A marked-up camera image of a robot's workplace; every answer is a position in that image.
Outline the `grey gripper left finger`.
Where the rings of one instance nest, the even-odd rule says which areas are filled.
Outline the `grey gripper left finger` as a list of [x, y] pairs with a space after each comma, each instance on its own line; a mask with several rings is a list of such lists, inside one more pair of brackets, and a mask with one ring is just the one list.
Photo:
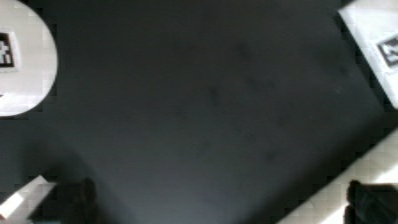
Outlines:
[[0, 203], [0, 224], [28, 224], [30, 214], [54, 184], [37, 176]]

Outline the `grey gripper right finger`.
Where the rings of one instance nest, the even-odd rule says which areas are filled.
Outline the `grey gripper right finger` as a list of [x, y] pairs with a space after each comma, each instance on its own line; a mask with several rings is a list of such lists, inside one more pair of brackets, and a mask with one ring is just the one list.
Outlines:
[[344, 224], [398, 224], [398, 186], [349, 182]]

